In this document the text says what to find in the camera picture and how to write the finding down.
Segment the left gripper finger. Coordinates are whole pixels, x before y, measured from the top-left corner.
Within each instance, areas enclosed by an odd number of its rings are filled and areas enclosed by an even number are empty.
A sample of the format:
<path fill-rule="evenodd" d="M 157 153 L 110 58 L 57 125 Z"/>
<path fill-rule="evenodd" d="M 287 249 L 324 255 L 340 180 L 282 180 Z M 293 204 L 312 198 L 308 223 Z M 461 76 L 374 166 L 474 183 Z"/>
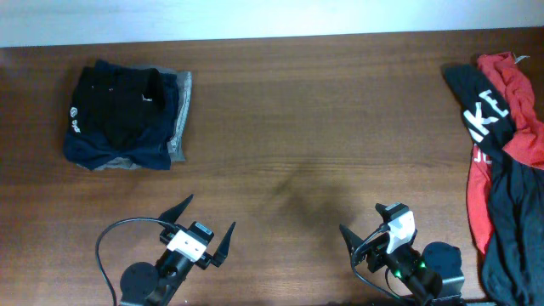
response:
<path fill-rule="evenodd" d="M 224 238 L 221 240 L 216 252 L 212 257 L 211 264 L 215 267 L 220 267 L 229 255 L 231 237 L 235 229 L 236 222 L 233 222 L 227 230 Z"/>
<path fill-rule="evenodd" d="M 161 221 L 164 221 L 164 222 L 167 222 L 167 223 L 170 223 L 170 224 L 175 224 L 178 221 L 181 214 L 184 212 L 184 210 L 191 203 L 191 201 L 193 200 L 193 197 L 194 197 L 194 195 L 190 194 L 187 198 L 185 198 L 178 205 L 176 205 L 174 207 L 171 207 L 168 210 L 166 210 L 165 212 L 163 212 L 159 216 L 159 219 Z"/>

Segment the dark green Nike t-shirt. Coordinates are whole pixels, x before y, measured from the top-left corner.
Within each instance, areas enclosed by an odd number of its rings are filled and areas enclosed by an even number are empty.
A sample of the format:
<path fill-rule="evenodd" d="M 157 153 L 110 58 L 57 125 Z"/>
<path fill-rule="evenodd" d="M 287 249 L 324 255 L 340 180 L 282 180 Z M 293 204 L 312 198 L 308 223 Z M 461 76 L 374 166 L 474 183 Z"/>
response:
<path fill-rule="evenodd" d="M 516 126 L 507 101 L 472 65 L 444 68 L 462 104 L 473 142 L 492 160 L 487 201 L 493 233 L 481 272 L 484 289 L 499 305 L 543 303 L 543 172 L 506 151 Z"/>

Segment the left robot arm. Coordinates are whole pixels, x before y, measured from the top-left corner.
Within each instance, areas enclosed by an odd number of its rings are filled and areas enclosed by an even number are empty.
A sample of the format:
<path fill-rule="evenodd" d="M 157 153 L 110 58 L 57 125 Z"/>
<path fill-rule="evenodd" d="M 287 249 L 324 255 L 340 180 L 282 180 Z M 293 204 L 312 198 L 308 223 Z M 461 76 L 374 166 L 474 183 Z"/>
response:
<path fill-rule="evenodd" d="M 209 254 L 207 247 L 214 237 L 211 229 L 196 221 L 187 228 L 177 223 L 192 199 L 188 196 L 159 216 L 165 223 L 159 238 L 166 250 L 156 263 L 134 263 L 123 272 L 122 305 L 166 306 L 194 267 L 202 270 L 210 265 L 220 267 L 228 257 L 234 224 L 216 252 Z"/>

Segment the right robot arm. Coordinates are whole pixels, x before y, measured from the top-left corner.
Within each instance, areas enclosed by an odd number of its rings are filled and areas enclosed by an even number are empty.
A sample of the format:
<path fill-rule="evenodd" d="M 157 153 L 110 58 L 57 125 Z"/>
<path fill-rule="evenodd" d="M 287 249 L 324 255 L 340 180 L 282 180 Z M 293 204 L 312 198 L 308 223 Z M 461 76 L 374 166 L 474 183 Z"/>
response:
<path fill-rule="evenodd" d="M 354 275 L 369 287 L 402 305 L 463 305 L 460 250 L 444 242 L 433 242 L 423 252 L 412 245 L 417 236 L 413 211 L 405 204 L 377 203 L 382 223 L 365 239 L 341 224 L 339 230 L 348 249 Z M 366 262 L 371 273 L 385 268 L 411 293 L 401 297 L 391 288 L 382 288 L 366 279 L 357 267 Z"/>

